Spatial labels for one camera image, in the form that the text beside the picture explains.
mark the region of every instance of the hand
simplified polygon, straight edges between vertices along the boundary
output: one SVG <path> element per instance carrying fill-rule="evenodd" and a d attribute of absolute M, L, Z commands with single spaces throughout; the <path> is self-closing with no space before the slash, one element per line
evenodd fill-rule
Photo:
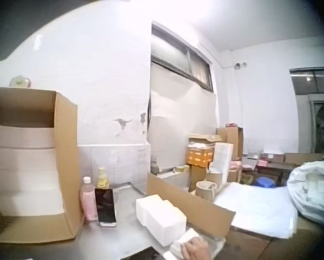
<path fill-rule="evenodd" d="M 184 260 L 211 260 L 209 245 L 198 237 L 181 245 L 181 252 Z"/>

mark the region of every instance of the pink bottle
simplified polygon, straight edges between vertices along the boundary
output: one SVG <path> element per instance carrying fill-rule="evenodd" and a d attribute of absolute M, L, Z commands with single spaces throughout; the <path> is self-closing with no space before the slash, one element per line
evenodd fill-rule
<path fill-rule="evenodd" d="M 84 177 L 84 184 L 80 191 L 80 200 L 87 221 L 98 220 L 95 186 L 91 183 L 91 177 Z"/>

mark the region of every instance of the smartphone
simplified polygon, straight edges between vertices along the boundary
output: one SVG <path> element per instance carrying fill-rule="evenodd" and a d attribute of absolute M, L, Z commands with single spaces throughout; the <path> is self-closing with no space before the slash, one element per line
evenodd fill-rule
<path fill-rule="evenodd" d="M 153 247 L 149 247 L 128 257 L 121 258 L 121 260 L 164 260 L 164 257 Z"/>
<path fill-rule="evenodd" d="M 111 188 L 96 188 L 98 221 L 101 226 L 116 226 L 114 194 Z"/>

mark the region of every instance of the blue basket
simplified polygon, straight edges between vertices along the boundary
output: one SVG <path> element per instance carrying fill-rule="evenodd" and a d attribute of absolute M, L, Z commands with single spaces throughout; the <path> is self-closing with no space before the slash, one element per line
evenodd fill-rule
<path fill-rule="evenodd" d="M 276 182 L 267 177 L 259 177 L 254 181 L 253 186 L 258 186 L 262 188 L 275 188 Z"/>

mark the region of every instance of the wall stain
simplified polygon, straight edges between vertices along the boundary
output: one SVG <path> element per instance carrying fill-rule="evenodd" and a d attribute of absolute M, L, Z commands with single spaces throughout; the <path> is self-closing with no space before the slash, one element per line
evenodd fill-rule
<path fill-rule="evenodd" d="M 146 112 L 140 114 L 140 123 L 144 124 L 146 122 Z"/>
<path fill-rule="evenodd" d="M 124 130 L 127 123 L 129 123 L 131 120 L 127 121 L 127 120 L 123 120 L 121 118 L 118 118 L 118 119 L 115 119 L 114 121 L 117 121 L 120 124 L 121 129 Z"/>

